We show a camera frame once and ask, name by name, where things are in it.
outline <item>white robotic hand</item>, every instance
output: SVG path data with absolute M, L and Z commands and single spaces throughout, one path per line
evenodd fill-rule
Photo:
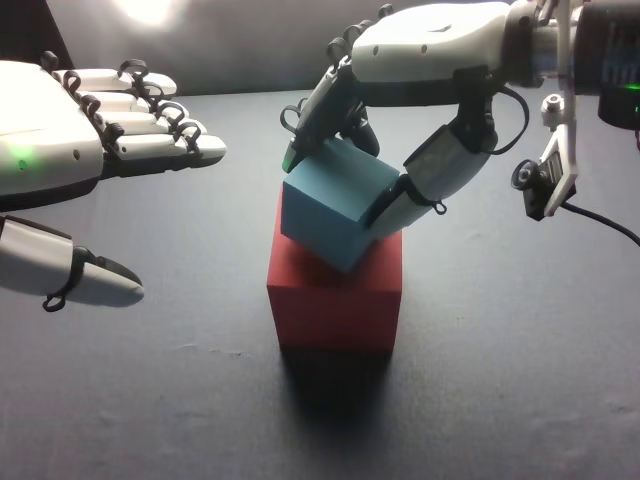
M 42 67 L 0 61 L 0 212 L 86 195 L 107 178 L 213 165 L 225 155 L 222 140 L 171 101 L 175 83 L 144 62 L 56 67 L 50 52 Z M 128 306 L 144 295 L 127 268 L 14 217 L 0 217 L 0 287 L 47 296 L 47 311 L 66 300 Z

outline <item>robotic hand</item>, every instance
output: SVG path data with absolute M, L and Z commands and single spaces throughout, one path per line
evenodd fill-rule
M 0 212 L 83 196 L 112 177 L 214 165 L 225 155 L 224 143 L 171 101 L 175 83 L 144 62 L 117 71 L 56 66 L 51 52 L 42 67 L 0 61 L 10 93 L 10 114 L 0 118 Z M 124 307 L 144 296 L 126 267 L 12 216 L 0 216 L 0 287 L 46 296 L 49 312 L 67 300 Z
M 377 156 L 367 106 L 457 104 L 443 125 L 405 162 L 406 174 L 371 206 L 377 238 L 410 225 L 467 184 L 491 155 L 507 152 L 529 122 L 526 102 L 506 87 L 538 88 L 556 78 L 560 92 L 542 106 L 552 138 L 540 161 L 522 162 L 512 186 L 526 213 L 541 220 L 576 193 L 576 94 L 599 95 L 600 117 L 640 129 L 640 2 L 636 0 L 518 0 L 513 5 L 434 4 L 397 13 L 379 11 L 329 44 L 332 66 L 308 101 L 287 107 L 281 123 L 294 133 L 283 168 L 289 173 L 337 133 Z M 491 115 L 497 93 L 521 104 L 522 132 L 505 147 Z M 298 114 L 294 128 L 284 114 Z

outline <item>gray wall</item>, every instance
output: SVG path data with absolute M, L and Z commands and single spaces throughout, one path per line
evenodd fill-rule
M 149 27 L 128 17 L 116 2 L 49 0 L 76 68 L 117 68 L 124 60 L 141 58 L 172 77 L 182 95 L 312 88 L 329 65 L 326 45 L 347 26 L 374 20 L 385 3 L 157 0 L 173 5 L 172 21 Z M 396 0 L 393 5 L 423 3 Z

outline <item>gray table surface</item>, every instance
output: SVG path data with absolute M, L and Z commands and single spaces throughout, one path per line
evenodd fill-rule
M 507 155 L 405 233 L 386 366 L 281 357 L 265 289 L 280 110 L 302 92 L 181 101 L 229 147 L 200 171 L 113 179 L 22 212 L 130 266 L 126 310 L 0 292 L 0 479 L 631 479 L 640 475 L 640 251 L 560 212 L 536 223 Z M 502 143 L 522 114 L 496 99 Z M 579 108 L 574 202 L 640 230 L 633 136 Z M 454 109 L 375 109 L 403 160 Z

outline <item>red block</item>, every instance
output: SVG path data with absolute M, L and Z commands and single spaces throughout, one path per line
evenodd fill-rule
M 402 296 L 402 233 L 373 245 L 343 275 L 280 233 L 267 290 L 281 347 L 391 352 Z

